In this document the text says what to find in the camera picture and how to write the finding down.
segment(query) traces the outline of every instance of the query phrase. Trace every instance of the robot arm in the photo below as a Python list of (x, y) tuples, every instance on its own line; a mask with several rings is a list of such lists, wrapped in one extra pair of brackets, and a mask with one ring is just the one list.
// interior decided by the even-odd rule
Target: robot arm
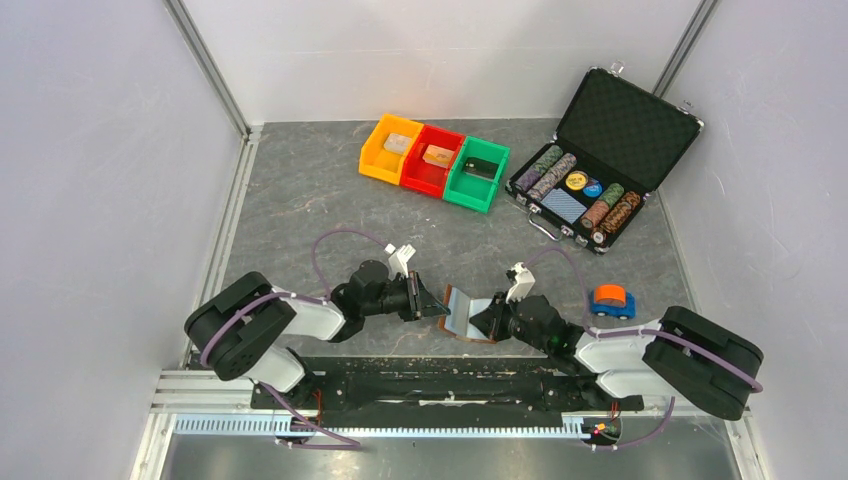
[(247, 376), (295, 400), (308, 396), (311, 374), (294, 351), (274, 345), (279, 336), (307, 335), (337, 343), (362, 330), (367, 316), (397, 313), (413, 321), (448, 313), (406, 266), (414, 248), (392, 247), (387, 253), (394, 279), (383, 263), (365, 261), (333, 290), (329, 301), (285, 292), (262, 274), (248, 273), (192, 313), (185, 332), (221, 380)]
[[(753, 379), (763, 361), (753, 343), (683, 307), (670, 307), (647, 325), (594, 329), (589, 335), (563, 320), (543, 295), (527, 295), (532, 274), (523, 265), (514, 266), (507, 277), (513, 283), (509, 292), (496, 293), (486, 310), (470, 318), (489, 339), (515, 337), (547, 354), (563, 373), (594, 375), (614, 398), (682, 395), (709, 414), (741, 418), (751, 394), (749, 382), (684, 344), (706, 350)], [(641, 335), (642, 330), (663, 336)]]

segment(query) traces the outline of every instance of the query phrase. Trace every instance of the blue poker chip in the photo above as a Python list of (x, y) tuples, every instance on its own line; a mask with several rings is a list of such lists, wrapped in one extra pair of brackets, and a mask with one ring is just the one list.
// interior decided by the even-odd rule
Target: blue poker chip
[(604, 187), (602, 187), (601, 184), (594, 178), (590, 178), (589, 182), (586, 183), (586, 186), (583, 187), (583, 195), (586, 195), (589, 198), (599, 197), (603, 191)]

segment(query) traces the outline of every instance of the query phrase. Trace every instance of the gray floor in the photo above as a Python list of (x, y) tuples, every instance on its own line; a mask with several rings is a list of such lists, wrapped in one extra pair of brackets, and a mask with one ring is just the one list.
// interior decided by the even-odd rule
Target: gray floor
[[(509, 146), (511, 175), (549, 138), (555, 120), (434, 121)], [(508, 286), (504, 272), (550, 245), (526, 214), (501, 191), (488, 215), (433, 199), (357, 173), (359, 149), (373, 122), (292, 123), (265, 127), (227, 270), (227, 283), (258, 270), (300, 293), (322, 290), (310, 266), (313, 239), (336, 227), (355, 227), (418, 253), (412, 267), (434, 292), (450, 282), (475, 296)], [(598, 257), (563, 244), (587, 281), (619, 283), (638, 302), (638, 321), (670, 305), (689, 306), (672, 238), (659, 198), (653, 198), (612, 251)], [(382, 252), (367, 240), (337, 235), (320, 248), (330, 283), (346, 281), (364, 259)], [(533, 269), (534, 289), (564, 317), (581, 311), (577, 282), (563, 259), (551, 256)], [(449, 338), (435, 319), (402, 323), (369, 319), (365, 330), (337, 345), (289, 338), (301, 355), (537, 355), (516, 341), (476, 345)], [(625, 419), (625, 440), (656, 426), (656, 419)], [(419, 478), (739, 478), (722, 421), (675, 418), (657, 439), (633, 450), (592, 454), (565, 440), (364, 439), (367, 450), (292, 452), (258, 437), (177, 435), (163, 478), (419, 479)]]
[[(556, 120), (430, 121), (512, 149), (507, 177), (550, 140)], [(353, 227), (418, 250), (411, 267), (441, 296), (447, 283), (481, 297), (508, 288), (508, 267), (551, 242), (527, 223), (527, 215), (503, 190), (484, 215), (357, 173), (359, 150), (374, 122), (266, 125), (244, 199), (226, 282), (257, 270), (275, 284), (303, 294), (323, 291), (312, 272), (313, 240), (326, 230)], [(634, 294), (638, 322), (660, 317), (670, 305), (689, 306), (671, 234), (658, 197), (642, 209), (612, 250), (599, 257), (562, 244), (580, 264), (590, 286), (618, 283)], [(385, 256), (350, 234), (328, 238), (319, 262), (332, 285), (345, 282), (362, 260)], [(581, 311), (577, 281), (557, 255), (533, 269), (535, 293), (545, 294), (566, 319)], [(480, 345), (452, 339), (436, 319), (403, 323), (374, 317), (342, 344), (286, 337), (281, 345), (301, 355), (537, 355), (514, 340)]]
[[(625, 419), (624, 440), (656, 426)], [(177, 435), (167, 480), (615, 479), (733, 480), (739, 472), (722, 422), (675, 418), (631, 450), (591, 453), (575, 440), (362, 439), (364, 452), (290, 451), (270, 438)]]

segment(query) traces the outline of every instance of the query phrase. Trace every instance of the plastic storage bin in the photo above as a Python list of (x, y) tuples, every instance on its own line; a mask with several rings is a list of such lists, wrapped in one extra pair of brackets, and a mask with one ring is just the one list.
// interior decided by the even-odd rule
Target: plastic storage bin
[[(472, 157), (498, 165), (495, 178), (486, 180), (466, 173), (463, 168)], [(509, 148), (479, 138), (467, 137), (448, 175), (442, 198), (478, 212), (488, 213), (508, 163)]]
[[(465, 141), (464, 135), (432, 125), (424, 125), (424, 128), (418, 134), (418, 138), (413, 141), (406, 160), (403, 162), (400, 185), (410, 190), (442, 198), (445, 183), (447, 183), (451, 167), (456, 161), (463, 141)], [(451, 158), (447, 168), (424, 161), (424, 152), (430, 145), (453, 150), (453, 158)]]
[[(414, 146), (415, 139), (423, 127), (424, 124), (422, 123), (388, 113), (384, 114), (374, 131), (371, 132), (371, 136), (362, 145), (359, 154), (359, 173), (398, 185), (404, 160)], [(392, 133), (399, 133), (412, 139), (404, 153), (397, 154), (383, 148), (383, 144), (386, 143), (386, 139)]]

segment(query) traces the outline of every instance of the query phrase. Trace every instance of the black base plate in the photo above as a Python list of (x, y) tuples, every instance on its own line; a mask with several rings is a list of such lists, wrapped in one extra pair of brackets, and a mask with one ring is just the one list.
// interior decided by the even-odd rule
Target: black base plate
[[(330, 427), (556, 427), (561, 412), (608, 411), (616, 399), (594, 376), (566, 377), (546, 358), (304, 357)], [(463, 406), (438, 404), (468, 400)], [(640, 396), (622, 410), (644, 408)], [(310, 397), (298, 408), (317, 409)], [(279, 409), (265, 391), (253, 409)]]

